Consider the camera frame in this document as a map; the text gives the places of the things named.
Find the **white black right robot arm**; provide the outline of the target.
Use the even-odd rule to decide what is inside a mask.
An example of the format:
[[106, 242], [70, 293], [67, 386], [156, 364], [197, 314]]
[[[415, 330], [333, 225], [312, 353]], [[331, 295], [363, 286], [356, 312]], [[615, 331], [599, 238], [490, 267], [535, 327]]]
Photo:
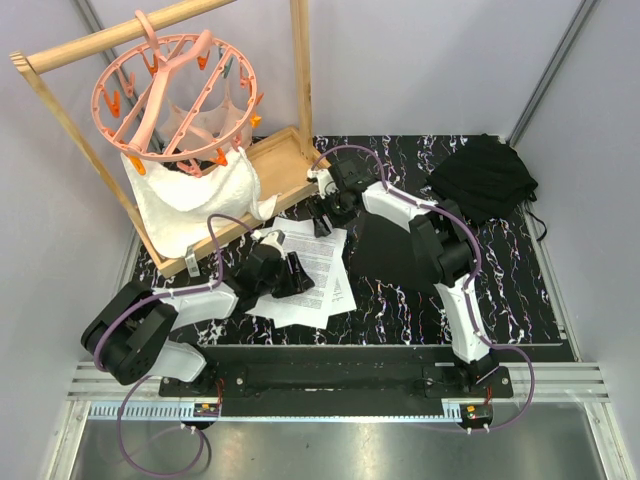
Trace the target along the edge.
[[425, 202], [361, 172], [350, 160], [307, 172], [319, 194], [308, 200], [314, 233], [361, 219], [350, 269], [359, 276], [439, 295], [456, 357], [457, 390], [476, 396], [498, 362], [480, 322], [470, 230], [450, 200]]

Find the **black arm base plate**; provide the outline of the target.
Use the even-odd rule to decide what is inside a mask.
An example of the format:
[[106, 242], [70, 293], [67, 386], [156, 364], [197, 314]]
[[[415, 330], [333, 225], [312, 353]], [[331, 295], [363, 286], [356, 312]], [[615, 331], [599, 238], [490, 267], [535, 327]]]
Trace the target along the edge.
[[509, 370], [497, 355], [468, 366], [448, 346], [218, 346], [204, 355], [207, 365], [198, 380], [163, 380], [159, 394], [204, 397], [222, 386], [229, 398], [273, 390], [392, 388], [427, 398], [513, 396]]

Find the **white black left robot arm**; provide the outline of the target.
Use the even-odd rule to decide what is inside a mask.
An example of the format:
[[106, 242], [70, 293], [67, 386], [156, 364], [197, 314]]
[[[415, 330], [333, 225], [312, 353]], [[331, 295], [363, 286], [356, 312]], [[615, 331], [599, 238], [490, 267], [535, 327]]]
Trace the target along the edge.
[[216, 372], [193, 345], [169, 339], [172, 331], [253, 309], [263, 296], [288, 299], [315, 282], [295, 252], [258, 244], [221, 278], [193, 287], [153, 290], [128, 282], [81, 335], [96, 367], [127, 386], [150, 375], [181, 381], [196, 396], [215, 386]]

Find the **black clipboard folder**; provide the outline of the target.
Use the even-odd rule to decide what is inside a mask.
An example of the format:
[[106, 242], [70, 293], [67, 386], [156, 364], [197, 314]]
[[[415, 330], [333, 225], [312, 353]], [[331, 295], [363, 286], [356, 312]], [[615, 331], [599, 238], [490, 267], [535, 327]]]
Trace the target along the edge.
[[406, 230], [379, 215], [364, 212], [356, 233], [349, 266], [352, 274], [425, 294], [437, 293], [416, 264]]

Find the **printed paper sheet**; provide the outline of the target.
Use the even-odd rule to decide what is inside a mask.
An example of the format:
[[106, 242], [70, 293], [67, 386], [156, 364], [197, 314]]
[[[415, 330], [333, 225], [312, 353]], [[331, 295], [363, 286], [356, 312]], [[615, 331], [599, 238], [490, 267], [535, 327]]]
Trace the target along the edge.
[[298, 294], [284, 298], [271, 295], [261, 297], [248, 311], [253, 316], [271, 319], [275, 328], [301, 325], [314, 329], [325, 329], [332, 309], [330, 296], [314, 297]]
[[314, 280], [315, 287], [302, 294], [332, 298], [337, 267], [344, 266], [342, 253], [347, 231], [335, 229], [328, 237], [316, 238], [312, 220], [294, 221], [281, 217], [264, 229], [267, 228], [279, 229], [285, 234], [284, 251], [296, 252], [304, 270]]

